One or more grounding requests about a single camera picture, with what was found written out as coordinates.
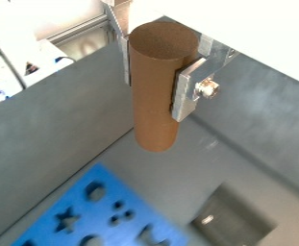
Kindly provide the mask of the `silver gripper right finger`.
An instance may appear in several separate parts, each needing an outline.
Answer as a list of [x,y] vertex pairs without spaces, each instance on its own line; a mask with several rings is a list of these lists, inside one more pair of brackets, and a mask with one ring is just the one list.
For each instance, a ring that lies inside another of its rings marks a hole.
[[177,73],[173,118],[182,122],[196,111],[201,98],[213,99],[220,91],[217,72],[240,52],[206,35],[201,35],[198,58]]

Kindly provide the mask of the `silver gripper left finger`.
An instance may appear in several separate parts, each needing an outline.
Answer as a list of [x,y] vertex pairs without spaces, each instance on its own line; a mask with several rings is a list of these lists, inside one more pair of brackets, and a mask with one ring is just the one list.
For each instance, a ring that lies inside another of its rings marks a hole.
[[130,20],[130,7],[131,0],[102,0],[105,12],[109,16],[113,25],[119,50],[123,58],[123,76],[125,82],[130,86],[130,58],[129,58],[129,20]]

